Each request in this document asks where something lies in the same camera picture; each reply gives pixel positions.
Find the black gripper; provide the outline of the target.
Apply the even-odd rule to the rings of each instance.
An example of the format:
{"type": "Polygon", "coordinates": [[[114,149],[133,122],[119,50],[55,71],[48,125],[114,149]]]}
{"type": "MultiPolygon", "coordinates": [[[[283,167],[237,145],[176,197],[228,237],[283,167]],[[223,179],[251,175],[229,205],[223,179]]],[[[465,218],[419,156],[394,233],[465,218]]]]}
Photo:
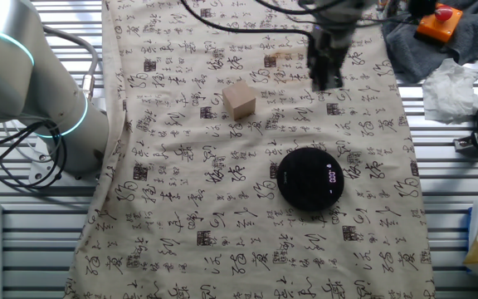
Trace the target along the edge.
{"type": "Polygon", "coordinates": [[[327,32],[323,28],[314,28],[308,45],[307,66],[312,67],[318,57],[326,57],[334,67],[328,69],[327,83],[324,69],[311,71],[312,91],[338,89],[343,87],[340,68],[349,50],[349,35],[346,31],[327,32]]]}

